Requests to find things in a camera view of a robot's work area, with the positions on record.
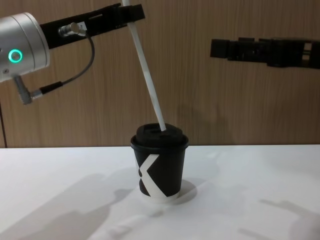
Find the green led ring light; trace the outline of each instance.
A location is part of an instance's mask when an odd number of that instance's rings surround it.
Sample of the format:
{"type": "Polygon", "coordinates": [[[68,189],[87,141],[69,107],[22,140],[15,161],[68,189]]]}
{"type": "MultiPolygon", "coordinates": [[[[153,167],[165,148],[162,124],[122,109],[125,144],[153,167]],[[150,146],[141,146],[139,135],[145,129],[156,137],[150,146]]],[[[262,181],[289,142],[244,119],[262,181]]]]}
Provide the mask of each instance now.
{"type": "Polygon", "coordinates": [[[14,63],[14,64],[17,64],[17,63],[20,63],[22,58],[24,57],[24,55],[22,54],[22,51],[20,51],[19,49],[12,49],[10,52],[9,52],[9,60],[10,62],[14,63]],[[12,58],[12,55],[13,54],[19,54],[19,59],[13,59],[12,58]]]}

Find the white straw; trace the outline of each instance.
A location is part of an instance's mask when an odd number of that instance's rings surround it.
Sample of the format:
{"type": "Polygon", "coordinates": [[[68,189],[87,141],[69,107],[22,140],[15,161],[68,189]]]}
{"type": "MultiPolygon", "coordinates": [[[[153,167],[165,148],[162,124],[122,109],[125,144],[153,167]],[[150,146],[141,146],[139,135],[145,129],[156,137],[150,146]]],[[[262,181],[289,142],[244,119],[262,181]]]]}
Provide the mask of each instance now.
{"type": "MultiPolygon", "coordinates": [[[[122,0],[122,4],[123,4],[123,6],[129,6],[130,0],[122,0]]],[[[134,45],[136,48],[136,52],[138,53],[138,57],[140,60],[141,68],[142,68],[144,79],[145,79],[145,83],[146,83],[146,86],[149,91],[149,95],[150,95],[150,98],[152,101],[152,105],[153,105],[153,108],[155,111],[156,118],[158,119],[161,131],[165,131],[166,125],[165,125],[164,117],[162,116],[157,93],[156,93],[155,86],[154,86],[154,83],[151,78],[151,74],[150,74],[150,71],[148,68],[148,64],[147,64],[147,60],[146,60],[144,51],[141,46],[141,42],[140,42],[140,39],[138,36],[136,24],[134,22],[129,22],[127,24],[127,26],[130,29],[130,32],[131,32],[131,35],[132,35],[132,38],[134,41],[134,45]]]]}

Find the white tabletop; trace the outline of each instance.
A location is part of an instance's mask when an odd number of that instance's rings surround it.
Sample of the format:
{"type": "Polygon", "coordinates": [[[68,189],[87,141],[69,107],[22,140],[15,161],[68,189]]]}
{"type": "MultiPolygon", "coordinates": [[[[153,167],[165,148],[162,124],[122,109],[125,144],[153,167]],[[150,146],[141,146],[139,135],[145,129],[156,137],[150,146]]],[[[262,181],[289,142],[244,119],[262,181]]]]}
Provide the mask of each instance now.
{"type": "Polygon", "coordinates": [[[129,147],[0,150],[0,240],[319,240],[320,145],[192,146],[145,202],[129,147]]]}

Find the cup base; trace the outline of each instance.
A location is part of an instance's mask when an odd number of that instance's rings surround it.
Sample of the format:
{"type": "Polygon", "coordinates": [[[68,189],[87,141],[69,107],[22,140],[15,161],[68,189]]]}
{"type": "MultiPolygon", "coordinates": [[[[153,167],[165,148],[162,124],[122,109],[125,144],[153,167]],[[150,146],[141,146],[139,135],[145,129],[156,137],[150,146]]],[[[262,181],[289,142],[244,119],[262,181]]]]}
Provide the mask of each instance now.
{"type": "Polygon", "coordinates": [[[150,196],[148,196],[148,195],[143,194],[142,192],[141,192],[141,195],[142,195],[142,197],[143,197],[146,201],[148,201],[148,202],[150,202],[150,203],[154,203],[154,204],[168,204],[168,203],[171,203],[172,201],[176,200],[176,199],[179,197],[179,193],[180,193],[180,192],[176,193],[175,195],[168,196],[168,197],[163,197],[163,198],[162,198],[162,197],[159,197],[159,198],[157,198],[157,197],[150,197],[150,196]]]}

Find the black paper cup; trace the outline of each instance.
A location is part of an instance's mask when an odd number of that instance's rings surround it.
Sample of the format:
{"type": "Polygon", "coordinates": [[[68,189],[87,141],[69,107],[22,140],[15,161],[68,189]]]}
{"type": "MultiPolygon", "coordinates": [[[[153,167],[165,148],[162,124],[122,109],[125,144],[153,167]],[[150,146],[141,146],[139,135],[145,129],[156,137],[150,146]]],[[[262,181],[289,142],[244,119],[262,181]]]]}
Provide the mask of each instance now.
{"type": "Polygon", "coordinates": [[[165,126],[166,131],[161,131],[158,123],[143,125],[131,139],[140,191],[154,203],[168,203],[179,196],[189,144],[179,128],[165,126]]]}

